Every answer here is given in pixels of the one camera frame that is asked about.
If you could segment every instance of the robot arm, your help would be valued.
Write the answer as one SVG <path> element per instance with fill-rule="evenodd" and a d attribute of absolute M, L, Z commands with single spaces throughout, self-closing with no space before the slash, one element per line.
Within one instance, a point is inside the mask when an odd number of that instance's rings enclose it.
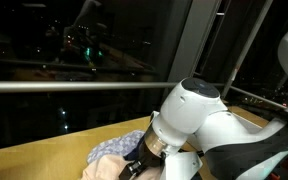
<path fill-rule="evenodd" d="M 288 74 L 288 34 L 281 41 L 278 55 Z M 205 153 L 211 173 L 218 179 L 265 179 L 288 156 L 286 121 L 275 118 L 261 131 L 252 133 L 227 111 L 212 85 L 188 78 L 167 97 L 160 114 L 144 135 L 139 160 L 123 172 L 131 172 L 130 176 L 135 177 L 146 167 L 158 165 L 152 163 L 154 158 L 165 161 L 164 170 L 167 170 L 171 167 L 167 165 L 168 159 L 177 157 L 178 150 L 193 133 Z M 161 177 L 176 179 L 176 175 Z"/>

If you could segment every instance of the green light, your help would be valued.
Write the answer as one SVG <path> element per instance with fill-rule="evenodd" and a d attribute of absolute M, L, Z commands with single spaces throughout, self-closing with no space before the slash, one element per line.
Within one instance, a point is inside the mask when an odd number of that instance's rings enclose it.
<path fill-rule="evenodd" d="M 86 49 L 86 56 L 89 56 L 90 53 L 91 53 L 91 49 L 90 49 L 90 48 L 87 48 L 87 49 Z"/>
<path fill-rule="evenodd" d="M 103 56 L 103 53 L 101 51 L 98 51 L 98 56 Z"/>

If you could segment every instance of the cloth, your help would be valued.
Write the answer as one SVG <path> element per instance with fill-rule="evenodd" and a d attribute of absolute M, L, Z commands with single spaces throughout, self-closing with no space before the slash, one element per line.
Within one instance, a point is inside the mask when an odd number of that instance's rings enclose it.
<path fill-rule="evenodd" d="M 124 136 L 102 142 L 87 157 L 89 165 L 83 171 L 82 180 L 117 180 L 126 164 L 138 156 L 138 145 L 143 131 L 133 131 Z M 137 180 L 158 180 L 161 168 L 148 168 Z"/>
<path fill-rule="evenodd" d="M 107 154 L 130 156 L 129 154 L 134 149 L 136 149 L 143 135 L 143 131 L 135 130 L 124 136 L 102 142 L 101 144 L 96 146 L 87 156 L 88 164 L 91 164 L 93 161 L 100 159 Z"/>
<path fill-rule="evenodd" d="M 118 180 L 124 167 L 130 162 L 119 155 L 104 155 L 84 169 L 81 180 Z M 136 180 L 159 180 L 161 173 L 160 167 L 148 168 Z"/>

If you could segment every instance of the wooden table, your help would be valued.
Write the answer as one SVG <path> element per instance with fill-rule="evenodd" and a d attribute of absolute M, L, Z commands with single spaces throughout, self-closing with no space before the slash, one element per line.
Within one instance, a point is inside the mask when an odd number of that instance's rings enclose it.
<path fill-rule="evenodd" d="M 261 122 L 258 116 L 237 107 L 230 108 L 236 114 Z M 0 149 L 0 180 L 48 180 L 79 179 L 87 166 L 86 157 L 99 143 L 121 136 L 133 130 L 146 130 L 149 117 L 90 129 L 78 133 L 45 139 L 10 148 Z M 185 150 L 193 148 L 185 144 Z M 215 179 L 209 172 L 205 159 L 200 169 L 203 179 Z"/>

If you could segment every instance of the dark window pane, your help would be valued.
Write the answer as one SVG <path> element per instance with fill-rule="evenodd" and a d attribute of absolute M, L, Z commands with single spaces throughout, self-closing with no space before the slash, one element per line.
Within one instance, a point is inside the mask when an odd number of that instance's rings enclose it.
<path fill-rule="evenodd" d="M 278 46 L 288 32 L 288 1 L 274 1 L 249 49 L 233 86 L 288 106 L 288 76 L 277 56 Z M 278 109 L 263 101 L 231 92 L 232 101 Z"/>
<path fill-rule="evenodd" d="M 0 0 L 0 81 L 165 81 L 190 3 Z M 162 92 L 0 94 L 0 148 L 148 116 Z"/>

